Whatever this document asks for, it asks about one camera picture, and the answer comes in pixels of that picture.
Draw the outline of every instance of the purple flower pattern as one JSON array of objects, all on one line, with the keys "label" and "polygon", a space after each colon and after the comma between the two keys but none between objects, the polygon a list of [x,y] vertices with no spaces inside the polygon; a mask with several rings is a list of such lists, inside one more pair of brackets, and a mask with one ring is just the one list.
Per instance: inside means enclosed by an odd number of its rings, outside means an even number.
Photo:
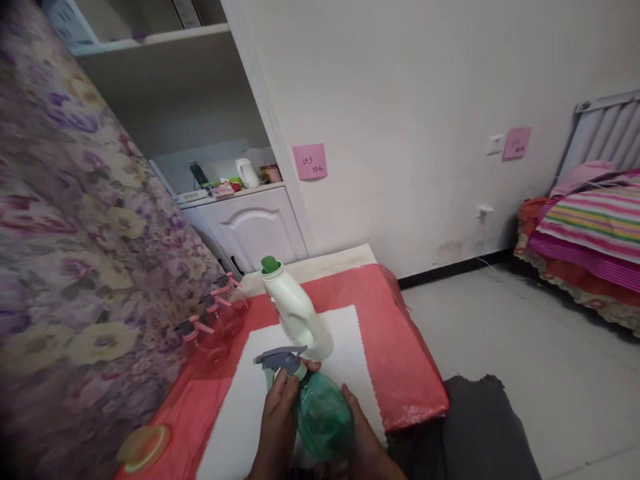
[{"label": "purple flower pattern", "polygon": [[35,2],[4,13],[0,427],[34,477],[110,479],[223,270]]}]

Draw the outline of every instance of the tiled floor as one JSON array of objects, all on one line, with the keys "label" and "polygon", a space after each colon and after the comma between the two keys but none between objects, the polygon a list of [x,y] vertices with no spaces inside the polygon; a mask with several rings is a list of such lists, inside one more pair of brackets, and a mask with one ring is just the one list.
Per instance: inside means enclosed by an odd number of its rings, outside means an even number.
[{"label": "tiled floor", "polygon": [[500,378],[544,479],[640,478],[640,340],[485,268],[403,291],[443,378]]}]

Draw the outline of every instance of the radiator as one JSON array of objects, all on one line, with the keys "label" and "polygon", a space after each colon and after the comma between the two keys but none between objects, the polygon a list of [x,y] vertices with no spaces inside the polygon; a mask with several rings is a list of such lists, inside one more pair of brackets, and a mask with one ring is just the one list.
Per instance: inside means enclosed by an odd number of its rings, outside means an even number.
[{"label": "radiator", "polygon": [[559,179],[592,160],[612,161],[617,170],[640,168],[640,90],[586,101],[575,116]]}]

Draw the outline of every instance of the striped blanket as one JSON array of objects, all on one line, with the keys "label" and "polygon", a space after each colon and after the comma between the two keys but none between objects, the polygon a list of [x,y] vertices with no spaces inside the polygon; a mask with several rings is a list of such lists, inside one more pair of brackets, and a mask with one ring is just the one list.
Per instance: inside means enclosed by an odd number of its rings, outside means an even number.
[{"label": "striped blanket", "polygon": [[628,186],[568,195],[544,213],[538,231],[640,264],[640,177]]}]

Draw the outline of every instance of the green bottle cap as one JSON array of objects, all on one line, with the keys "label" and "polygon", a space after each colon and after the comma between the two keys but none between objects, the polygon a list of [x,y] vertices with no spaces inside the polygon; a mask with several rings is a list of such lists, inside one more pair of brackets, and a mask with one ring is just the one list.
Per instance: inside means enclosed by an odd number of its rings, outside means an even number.
[{"label": "green bottle cap", "polygon": [[271,255],[268,257],[264,257],[261,263],[262,263],[263,275],[268,275],[270,273],[275,272],[276,270],[278,270],[278,268],[280,268],[280,265],[281,265],[280,262],[278,262],[278,260],[276,260]]}]

